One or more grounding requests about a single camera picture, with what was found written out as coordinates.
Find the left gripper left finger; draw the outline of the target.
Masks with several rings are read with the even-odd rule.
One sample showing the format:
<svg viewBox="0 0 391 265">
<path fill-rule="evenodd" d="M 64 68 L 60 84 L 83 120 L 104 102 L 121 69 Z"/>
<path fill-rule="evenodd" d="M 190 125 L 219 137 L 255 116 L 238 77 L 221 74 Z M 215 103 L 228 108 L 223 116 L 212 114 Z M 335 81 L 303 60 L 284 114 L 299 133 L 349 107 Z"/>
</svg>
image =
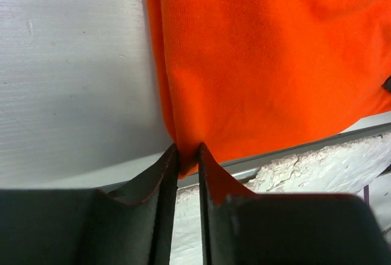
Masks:
<svg viewBox="0 0 391 265">
<path fill-rule="evenodd" d="M 2 264 L 168 264 L 177 193 L 175 145 L 108 189 L 3 189 Z"/>
</svg>

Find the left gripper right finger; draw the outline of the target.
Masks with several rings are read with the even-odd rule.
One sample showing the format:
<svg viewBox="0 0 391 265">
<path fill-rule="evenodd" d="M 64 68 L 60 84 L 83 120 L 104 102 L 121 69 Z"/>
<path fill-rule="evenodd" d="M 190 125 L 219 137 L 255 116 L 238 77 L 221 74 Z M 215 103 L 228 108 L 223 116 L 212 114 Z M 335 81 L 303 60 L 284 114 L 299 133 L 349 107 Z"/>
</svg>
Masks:
<svg viewBox="0 0 391 265">
<path fill-rule="evenodd" d="M 256 194 L 197 153 L 204 264 L 389 264 L 370 207 L 352 194 Z"/>
</svg>

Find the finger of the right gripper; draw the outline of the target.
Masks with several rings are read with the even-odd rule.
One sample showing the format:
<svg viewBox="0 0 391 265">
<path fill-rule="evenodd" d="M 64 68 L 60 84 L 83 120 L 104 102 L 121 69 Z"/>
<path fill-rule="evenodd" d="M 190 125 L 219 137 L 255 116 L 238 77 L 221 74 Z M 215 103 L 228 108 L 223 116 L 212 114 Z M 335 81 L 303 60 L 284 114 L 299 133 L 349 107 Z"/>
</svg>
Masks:
<svg viewBox="0 0 391 265">
<path fill-rule="evenodd" d="M 391 76 L 389 76 L 383 83 L 382 88 L 388 92 L 391 92 Z"/>
</svg>

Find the orange t shirt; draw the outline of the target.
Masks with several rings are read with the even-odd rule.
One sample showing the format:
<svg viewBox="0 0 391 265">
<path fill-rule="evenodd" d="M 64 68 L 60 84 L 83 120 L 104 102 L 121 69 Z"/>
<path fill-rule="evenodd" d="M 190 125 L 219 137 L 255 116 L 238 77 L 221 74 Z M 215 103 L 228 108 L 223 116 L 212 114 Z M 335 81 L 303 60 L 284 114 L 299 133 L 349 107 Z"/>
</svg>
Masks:
<svg viewBox="0 0 391 265">
<path fill-rule="evenodd" d="M 180 176 L 390 110 L 390 0 L 146 0 Z"/>
</svg>

